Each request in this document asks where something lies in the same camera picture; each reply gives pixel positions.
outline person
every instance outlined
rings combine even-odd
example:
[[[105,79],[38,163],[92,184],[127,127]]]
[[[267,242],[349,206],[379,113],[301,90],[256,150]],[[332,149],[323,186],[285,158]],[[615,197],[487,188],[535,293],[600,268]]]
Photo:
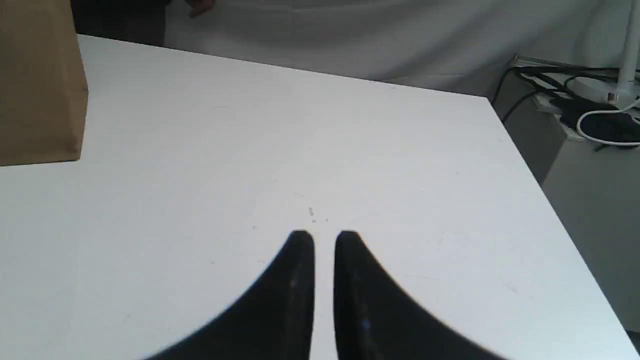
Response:
[[[162,46],[165,8],[172,0],[71,0],[76,32]],[[186,0],[190,17],[209,11],[216,0]]]

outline white curtain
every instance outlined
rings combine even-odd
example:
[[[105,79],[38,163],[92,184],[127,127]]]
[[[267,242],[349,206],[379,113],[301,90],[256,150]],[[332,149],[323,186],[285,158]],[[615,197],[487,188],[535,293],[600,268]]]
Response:
[[[485,95],[515,54],[616,65],[630,0],[218,0],[166,45],[402,85]]]

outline white cable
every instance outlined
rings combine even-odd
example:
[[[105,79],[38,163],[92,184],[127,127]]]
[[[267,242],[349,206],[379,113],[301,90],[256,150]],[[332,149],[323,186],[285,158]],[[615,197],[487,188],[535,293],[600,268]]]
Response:
[[[595,115],[595,114],[619,114],[619,113],[624,113],[626,111],[631,110],[634,106],[640,104],[640,97],[636,99],[636,101],[632,102],[631,105],[627,106],[624,109],[620,109],[620,110],[595,110],[595,111],[588,111],[584,114],[582,114],[582,116],[580,116],[578,118],[578,121],[576,121],[575,123],[575,130],[578,132],[578,134],[580,134],[580,136],[582,136],[585,139],[591,140],[592,142],[598,142],[604,145],[612,145],[612,146],[640,146],[640,142],[610,142],[607,140],[602,140],[602,139],[597,139],[594,138],[592,136],[589,136],[587,134],[585,134],[582,131],[581,128],[581,124],[582,121],[584,120],[584,118],[586,118],[589,115]]]

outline white table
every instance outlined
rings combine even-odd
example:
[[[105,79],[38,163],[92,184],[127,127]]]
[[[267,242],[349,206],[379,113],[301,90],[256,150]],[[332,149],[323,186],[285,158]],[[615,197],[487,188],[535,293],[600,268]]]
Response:
[[[342,229],[502,356],[638,358],[486,99],[80,43],[82,159],[0,168],[0,359],[149,356],[223,311],[292,229],[316,240],[313,360],[336,358]]]

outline brown paper bag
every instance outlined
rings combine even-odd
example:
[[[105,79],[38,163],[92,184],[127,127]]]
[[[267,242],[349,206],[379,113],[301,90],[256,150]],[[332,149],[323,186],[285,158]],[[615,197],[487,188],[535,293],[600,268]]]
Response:
[[[0,165],[78,160],[87,95],[69,0],[0,0]]]

